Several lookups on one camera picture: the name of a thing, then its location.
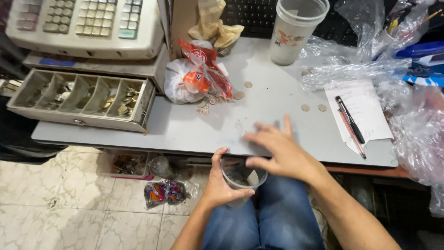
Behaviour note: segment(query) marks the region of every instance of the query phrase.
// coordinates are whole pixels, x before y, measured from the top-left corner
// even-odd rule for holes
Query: left hand
[[[227,150],[228,147],[219,148],[211,158],[213,167],[201,198],[201,202],[210,208],[215,208],[238,198],[250,197],[254,194],[253,189],[234,190],[225,182],[221,169],[221,157]]]

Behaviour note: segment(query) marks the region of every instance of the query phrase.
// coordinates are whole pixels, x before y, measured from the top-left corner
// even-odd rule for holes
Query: plastic cup
[[[271,60],[278,65],[294,63],[329,9],[328,0],[279,0],[271,37]]]
[[[224,176],[225,182],[232,189],[253,189],[256,191],[260,185],[262,185],[268,177],[268,172],[262,169],[256,168],[247,168],[245,166],[245,158],[224,158],[221,162],[222,174]],[[244,179],[248,183],[245,185],[236,183],[232,181],[230,178],[234,178],[237,180]],[[240,198],[236,199],[232,202],[228,202],[227,205],[230,207],[240,207],[242,206],[249,198]]]

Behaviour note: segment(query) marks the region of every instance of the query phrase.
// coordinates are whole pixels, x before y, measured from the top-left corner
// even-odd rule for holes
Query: jeans
[[[300,181],[268,175],[258,192],[258,216],[251,199],[238,208],[223,205],[213,211],[202,250],[324,249]]]

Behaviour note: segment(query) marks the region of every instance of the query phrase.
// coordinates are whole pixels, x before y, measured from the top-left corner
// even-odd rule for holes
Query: red plastic bag
[[[227,77],[216,65],[217,51],[187,43],[182,38],[179,39],[183,53],[196,65],[184,78],[184,82],[196,86],[199,91],[207,93],[213,87],[217,95],[225,100],[233,98],[231,94],[231,84]]]

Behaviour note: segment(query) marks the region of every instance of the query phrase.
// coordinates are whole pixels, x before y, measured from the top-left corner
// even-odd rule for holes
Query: floor
[[[97,176],[100,151],[68,147],[43,165],[0,161],[0,250],[167,250],[197,199],[145,210],[146,181]],[[315,215],[323,233],[326,223]]]

